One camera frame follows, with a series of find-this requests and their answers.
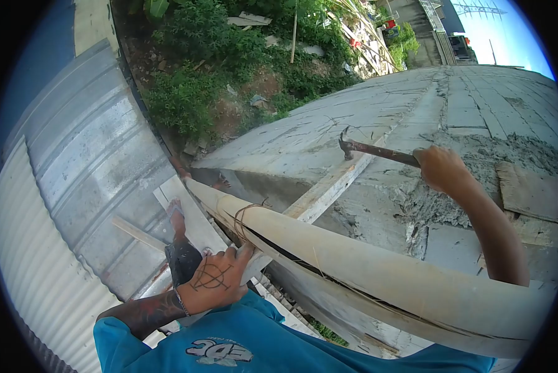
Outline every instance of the sky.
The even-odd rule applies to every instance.
[[[523,15],[515,10],[509,0],[480,0],[485,7],[496,6],[507,11],[502,20],[498,15],[488,14],[488,19],[477,13],[459,16],[470,40],[470,46],[476,52],[478,63],[494,64],[492,50],[488,40],[492,41],[497,64],[524,66],[526,70],[537,71],[544,76],[554,79],[551,68],[546,61],[538,41],[531,32],[531,27],[524,21]],[[458,4],[477,4],[478,0],[453,0]]]

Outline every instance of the hammer head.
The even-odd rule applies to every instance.
[[[352,156],[350,144],[343,139],[343,136],[348,133],[349,128],[350,128],[350,126],[345,127],[345,129],[343,131],[341,131],[341,134],[339,135],[339,147],[341,148],[343,153],[345,153],[345,156],[344,156],[345,160],[352,160],[354,158]]]

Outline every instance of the bracelet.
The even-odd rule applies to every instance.
[[[186,314],[186,317],[190,317],[190,313],[186,309],[186,306],[184,305],[184,302],[182,302],[182,298],[179,296],[178,288],[173,288],[173,292],[175,293],[175,296],[178,297],[179,305],[182,306],[182,309],[184,310],[184,313]]]

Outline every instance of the shirt graphic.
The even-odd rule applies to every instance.
[[[201,364],[237,366],[238,361],[249,363],[253,358],[252,352],[231,339],[209,337],[192,344],[196,347],[187,348],[186,354],[200,356],[196,362]]]

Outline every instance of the power line tower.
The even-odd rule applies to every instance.
[[[507,13],[504,10],[500,10],[495,4],[493,4],[493,7],[485,7],[480,0],[472,1],[471,4],[466,4],[465,0],[459,1],[463,2],[463,4],[453,3],[453,7],[455,8],[455,12],[457,12],[460,16],[467,13],[470,18],[473,18],[472,13],[478,13],[480,18],[482,18],[482,15],[484,14],[486,19],[488,19],[488,14],[498,14],[499,18],[502,20],[503,18],[501,16]]]

